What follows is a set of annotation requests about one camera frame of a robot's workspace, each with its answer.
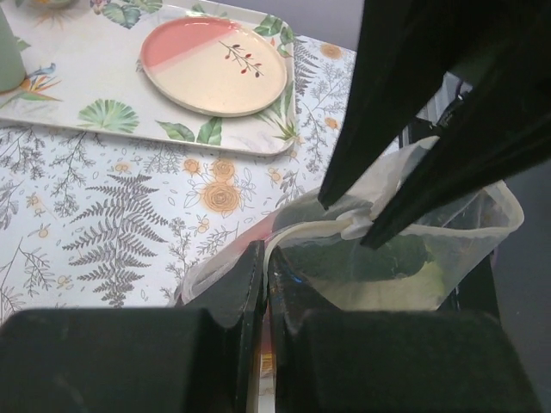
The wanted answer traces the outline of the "pink plate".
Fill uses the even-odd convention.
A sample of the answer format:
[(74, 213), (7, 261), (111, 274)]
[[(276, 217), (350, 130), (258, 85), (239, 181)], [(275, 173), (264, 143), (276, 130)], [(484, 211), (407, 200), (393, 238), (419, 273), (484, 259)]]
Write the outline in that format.
[(218, 17), (165, 22), (145, 38), (140, 61), (152, 84), (200, 114), (255, 114), (280, 97), (288, 81), (283, 58), (251, 29)]

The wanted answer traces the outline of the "floral serving tray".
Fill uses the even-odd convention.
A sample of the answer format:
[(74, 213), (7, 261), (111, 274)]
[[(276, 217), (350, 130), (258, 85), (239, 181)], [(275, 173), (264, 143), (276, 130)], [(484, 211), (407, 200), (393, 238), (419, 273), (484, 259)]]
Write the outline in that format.
[[(27, 73), (1, 96), (3, 120), (271, 156), (296, 134), (294, 32), (281, 18), (209, 1), (4, 1)], [(186, 109), (148, 79), (140, 50), (159, 25), (218, 17), (259, 34), (283, 58), (287, 85), (246, 116)]]

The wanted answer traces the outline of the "dark green avocado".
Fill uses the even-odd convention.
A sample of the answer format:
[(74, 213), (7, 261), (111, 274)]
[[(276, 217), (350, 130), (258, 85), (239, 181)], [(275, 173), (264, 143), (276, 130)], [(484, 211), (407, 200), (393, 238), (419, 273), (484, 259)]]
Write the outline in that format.
[[(370, 208), (370, 201), (345, 195), (340, 203), (325, 210), (316, 194), (305, 194), (288, 203), (275, 218), (273, 230), (307, 221), (334, 220), (356, 208)], [(421, 237), (397, 236), (377, 250), (362, 247), (357, 239), (328, 238), (285, 243), (283, 254), (293, 267), (316, 280), (375, 282), (403, 279), (433, 262)]]

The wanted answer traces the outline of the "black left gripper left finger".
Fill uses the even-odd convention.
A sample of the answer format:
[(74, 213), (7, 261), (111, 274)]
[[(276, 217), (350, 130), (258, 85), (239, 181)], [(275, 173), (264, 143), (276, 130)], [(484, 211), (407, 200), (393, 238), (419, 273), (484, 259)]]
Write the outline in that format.
[(255, 412), (264, 246), (188, 304), (32, 309), (1, 328), (4, 412)]

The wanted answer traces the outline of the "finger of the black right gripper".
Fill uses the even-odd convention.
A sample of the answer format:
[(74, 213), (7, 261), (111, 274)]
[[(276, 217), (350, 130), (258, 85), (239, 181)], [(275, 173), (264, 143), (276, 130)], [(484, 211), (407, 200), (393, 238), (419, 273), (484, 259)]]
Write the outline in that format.
[(322, 206), (352, 187), (479, 43), (533, 16), (550, 19), (549, 2), (367, 2), (345, 120), (319, 190)]
[(550, 157), (550, 19), (500, 28), (452, 72), (473, 87), (362, 244), (376, 249), (426, 213)]

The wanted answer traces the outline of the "floral tablecloth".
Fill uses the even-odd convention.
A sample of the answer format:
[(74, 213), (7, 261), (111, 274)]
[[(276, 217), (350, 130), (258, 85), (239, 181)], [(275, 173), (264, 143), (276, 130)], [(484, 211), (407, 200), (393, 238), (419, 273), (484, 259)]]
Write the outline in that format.
[(297, 126), (273, 159), (1, 125), (1, 315), (164, 305), (253, 225), (318, 186), (355, 53), (300, 37)]

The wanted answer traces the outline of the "clear zip top bag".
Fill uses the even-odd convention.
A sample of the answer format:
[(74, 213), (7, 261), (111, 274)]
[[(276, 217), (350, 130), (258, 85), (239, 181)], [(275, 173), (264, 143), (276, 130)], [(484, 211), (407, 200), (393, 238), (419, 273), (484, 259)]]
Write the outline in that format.
[(380, 157), (332, 207), (311, 190), (277, 208), (221, 252), (188, 270), (173, 304), (186, 304), (222, 278), (249, 243), (267, 257), (280, 249), (291, 267), (335, 306), (349, 311), (435, 310), (524, 221), (504, 182), (425, 214), (376, 250), (361, 238), (433, 138)]

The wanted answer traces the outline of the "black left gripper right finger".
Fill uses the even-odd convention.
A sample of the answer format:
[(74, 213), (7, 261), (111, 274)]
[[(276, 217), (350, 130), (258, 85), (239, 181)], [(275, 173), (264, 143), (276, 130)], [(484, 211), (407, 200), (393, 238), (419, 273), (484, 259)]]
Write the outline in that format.
[(475, 311), (344, 311), (281, 250), (266, 273), (279, 412), (538, 412), (511, 341)]

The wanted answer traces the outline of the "green cup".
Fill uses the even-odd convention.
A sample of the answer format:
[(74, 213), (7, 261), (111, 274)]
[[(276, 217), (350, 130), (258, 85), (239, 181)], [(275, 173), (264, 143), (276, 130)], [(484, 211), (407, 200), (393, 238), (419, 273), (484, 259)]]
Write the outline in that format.
[(0, 11), (0, 90), (1, 93), (16, 89), (26, 76), (21, 52), (11, 26)]

